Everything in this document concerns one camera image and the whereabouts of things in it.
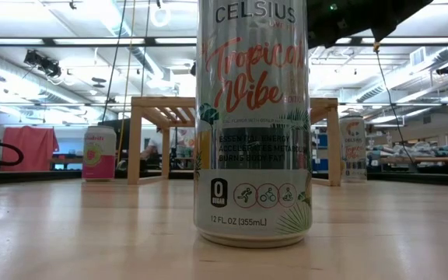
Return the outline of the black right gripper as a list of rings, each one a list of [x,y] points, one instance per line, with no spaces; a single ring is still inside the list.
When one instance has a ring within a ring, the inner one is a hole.
[[[394,30],[390,0],[307,0],[309,48],[332,47],[342,37],[371,30],[381,41]]]

